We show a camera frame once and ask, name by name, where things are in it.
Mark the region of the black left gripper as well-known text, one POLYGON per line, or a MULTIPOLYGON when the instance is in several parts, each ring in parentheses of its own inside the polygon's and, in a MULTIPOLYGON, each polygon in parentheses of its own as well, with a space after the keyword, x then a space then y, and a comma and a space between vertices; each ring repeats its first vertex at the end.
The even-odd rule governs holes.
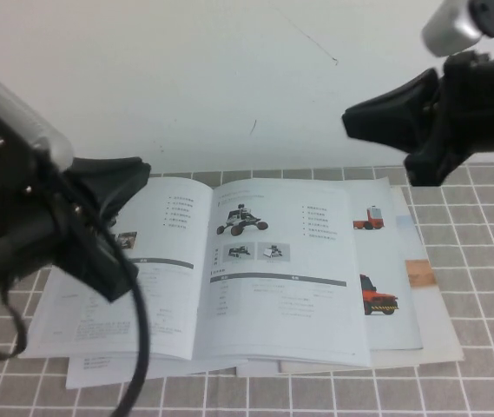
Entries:
POLYGON ((150 170, 140 157, 76 158, 72 173, 37 180, 29 193, 0 183, 0 291, 51 264, 107 301, 125 295, 137 269, 110 228, 150 170))

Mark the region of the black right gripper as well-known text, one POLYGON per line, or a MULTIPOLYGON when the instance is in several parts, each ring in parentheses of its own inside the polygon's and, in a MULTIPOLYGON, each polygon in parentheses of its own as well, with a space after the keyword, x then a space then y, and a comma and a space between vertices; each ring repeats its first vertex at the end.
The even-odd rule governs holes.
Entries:
POLYGON ((412 186, 438 187, 471 156, 494 153, 494 60, 456 54, 443 71, 440 83, 427 69, 344 113, 349 138, 411 153, 405 169, 412 186))

